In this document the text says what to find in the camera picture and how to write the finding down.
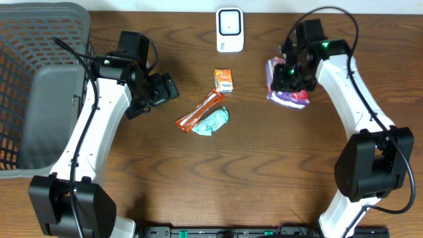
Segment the floral red purple packet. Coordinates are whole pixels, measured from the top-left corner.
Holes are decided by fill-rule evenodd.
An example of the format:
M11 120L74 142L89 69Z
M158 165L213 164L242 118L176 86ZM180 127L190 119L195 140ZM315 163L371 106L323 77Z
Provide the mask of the floral red purple packet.
M309 104L309 97L305 90L298 93L285 91L273 91L270 86L273 83L274 67L279 64L285 64L285 60L279 57L273 57L266 62L266 86L268 95L266 98L275 104L286 108L303 109Z

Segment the orange snack bar wrapper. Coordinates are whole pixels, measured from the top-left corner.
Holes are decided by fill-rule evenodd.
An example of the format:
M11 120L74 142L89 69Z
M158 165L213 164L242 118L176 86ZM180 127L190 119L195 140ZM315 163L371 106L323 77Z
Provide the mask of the orange snack bar wrapper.
M175 124L183 132L188 133L200 121L205 112L216 104L223 102L225 99L223 93L217 92L216 89L212 89L207 97L195 109L176 120Z

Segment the teal green packet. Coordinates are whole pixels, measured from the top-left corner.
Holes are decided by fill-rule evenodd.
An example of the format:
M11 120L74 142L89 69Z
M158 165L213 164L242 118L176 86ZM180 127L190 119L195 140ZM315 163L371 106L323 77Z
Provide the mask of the teal green packet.
M212 112L208 117L198 122L192 131L201 136L211 136L215 131L220 129L222 125L228 123L229 113L223 106Z

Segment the small orange juice carton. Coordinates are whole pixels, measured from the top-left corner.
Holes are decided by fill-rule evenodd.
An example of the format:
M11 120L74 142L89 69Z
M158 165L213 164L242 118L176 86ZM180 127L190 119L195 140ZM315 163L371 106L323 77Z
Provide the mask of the small orange juice carton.
M215 89L220 93L233 91L233 78L230 69L216 69L214 71Z

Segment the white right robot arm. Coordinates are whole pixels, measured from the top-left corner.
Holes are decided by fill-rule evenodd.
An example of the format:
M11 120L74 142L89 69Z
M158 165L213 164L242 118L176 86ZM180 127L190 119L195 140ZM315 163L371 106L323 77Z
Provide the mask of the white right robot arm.
M353 50L345 40L287 40L270 86L274 92L300 92L321 85L344 126L347 143L334 166L337 191L319 217L323 237L352 237L368 210L402 214L416 197L409 163L414 136L378 106Z

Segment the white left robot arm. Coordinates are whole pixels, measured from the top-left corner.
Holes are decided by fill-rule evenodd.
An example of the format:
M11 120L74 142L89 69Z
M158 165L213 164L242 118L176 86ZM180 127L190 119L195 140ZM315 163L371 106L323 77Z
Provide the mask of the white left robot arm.
M170 73L152 73L129 55L97 56L74 131L47 176L28 193L42 233L53 237L134 237L136 222L118 216L102 185L110 147L123 116L134 119L179 96Z

